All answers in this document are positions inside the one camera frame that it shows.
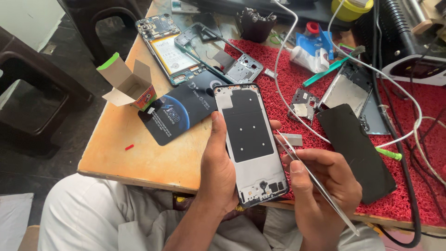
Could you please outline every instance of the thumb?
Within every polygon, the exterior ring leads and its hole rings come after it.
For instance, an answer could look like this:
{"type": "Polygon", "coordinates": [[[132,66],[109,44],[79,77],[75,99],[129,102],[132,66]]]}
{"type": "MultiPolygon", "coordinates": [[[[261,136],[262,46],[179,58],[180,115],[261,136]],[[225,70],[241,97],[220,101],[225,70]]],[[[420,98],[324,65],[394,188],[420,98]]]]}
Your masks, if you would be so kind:
{"type": "Polygon", "coordinates": [[[213,150],[226,151],[226,122],[223,115],[219,111],[215,111],[211,114],[212,118],[212,131],[209,140],[207,141],[207,147],[213,150]]]}
{"type": "Polygon", "coordinates": [[[320,209],[313,197],[313,183],[311,183],[308,171],[302,162],[294,160],[289,165],[289,174],[295,198],[296,216],[311,217],[320,209]]]}

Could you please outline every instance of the yellow container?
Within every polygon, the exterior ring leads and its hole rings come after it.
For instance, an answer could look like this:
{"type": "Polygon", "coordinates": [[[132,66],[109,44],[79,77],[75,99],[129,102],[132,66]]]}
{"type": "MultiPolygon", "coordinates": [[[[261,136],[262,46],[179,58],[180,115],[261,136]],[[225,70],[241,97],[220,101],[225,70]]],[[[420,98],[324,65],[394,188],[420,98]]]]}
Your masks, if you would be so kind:
{"type": "MultiPolygon", "coordinates": [[[[332,0],[331,12],[334,14],[341,4],[342,0],[332,0]]],[[[339,9],[336,17],[342,21],[351,22],[358,19],[362,14],[367,13],[373,7],[373,0],[368,0],[364,8],[351,4],[348,0],[344,1],[344,4],[339,9]]]]}

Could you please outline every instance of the tweezers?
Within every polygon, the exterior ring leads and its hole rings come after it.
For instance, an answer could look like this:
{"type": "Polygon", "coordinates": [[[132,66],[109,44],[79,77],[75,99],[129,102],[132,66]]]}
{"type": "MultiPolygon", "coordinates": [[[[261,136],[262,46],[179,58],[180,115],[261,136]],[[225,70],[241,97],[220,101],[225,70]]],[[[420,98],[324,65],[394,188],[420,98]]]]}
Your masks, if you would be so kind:
{"type": "Polygon", "coordinates": [[[322,196],[324,196],[324,198],[328,201],[328,203],[331,205],[331,207],[333,207],[333,209],[339,214],[339,216],[344,220],[344,222],[353,231],[353,233],[355,233],[355,235],[359,236],[359,231],[356,229],[355,225],[353,225],[353,223],[350,221],[350,219],[347,217],[347,215],[345,215],[345,213],[339,207],[338,203],[335,200],[333,200],[333,197],[327,191],[325,186],[317,179],[317,177],[315,175],[313,175],[313,173],[308,169],[308,167],[305,165],[305,163],[303,161],[301,161],[301,159],[297,156],[296,151],[294,150],[294,147],[288,142],[288,140],[278,130],[276,130],[276,131],[285,140],[285,143],[289,149],[287,147],[285,147],[285,145],[274,134],[274,138],[276,139],[276,141],[280,144],[280,146],[283,147],[283,149],[285,149],[286,153],[291,157],[292,160],[299,160],[300,162],[302,162],[304,164],[305,169],[307,170],[307,172],[310,176],[311,182],[316,186],[316,188],[319,190],[319,192],[322,194],[322,196]]]}

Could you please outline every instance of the plastic chair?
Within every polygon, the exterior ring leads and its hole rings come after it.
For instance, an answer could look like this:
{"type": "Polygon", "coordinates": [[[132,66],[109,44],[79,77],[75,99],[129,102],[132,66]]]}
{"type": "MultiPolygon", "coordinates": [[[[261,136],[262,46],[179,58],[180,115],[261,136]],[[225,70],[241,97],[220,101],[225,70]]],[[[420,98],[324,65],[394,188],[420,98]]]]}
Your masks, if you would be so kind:
{"type": "Polygon", "coordinates": [[[144,16],[135,0],[58,0],[60,6],[71,19],[74,27],[95,58],[95,65],[102,65],[111,54],[96,34],[99,20],[118,16],[126,27],[135,28],[135,22],[144,16]]]}
{"type": "Polygon", "coordinates": [[[1,27],[0,70],[3,71],[0,77],[0,94],[19,79],[28,82],[48,96],[54,94],[54,87],[63,93],[60,106],[44,125],[33,133],[0,121],[0,142],[30,156],[52,156],[59,149],[50,141],[53,133],[69,112],[88,107],[93,95],[64,71],[1,27]]]}

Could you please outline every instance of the open cardboard box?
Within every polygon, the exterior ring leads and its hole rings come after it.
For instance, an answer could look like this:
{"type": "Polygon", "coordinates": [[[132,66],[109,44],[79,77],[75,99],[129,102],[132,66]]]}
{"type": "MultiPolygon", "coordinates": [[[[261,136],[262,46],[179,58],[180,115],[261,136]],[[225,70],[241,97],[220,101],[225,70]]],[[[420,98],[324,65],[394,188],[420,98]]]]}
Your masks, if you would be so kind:
{"type": "Polygon", "coordinates": [[[132,104],[144,111],[157,98],[150,67],[138,59],[132,72],[116,52],[97,70],[114,87],[102,97],[116,106],[132,104]]]}

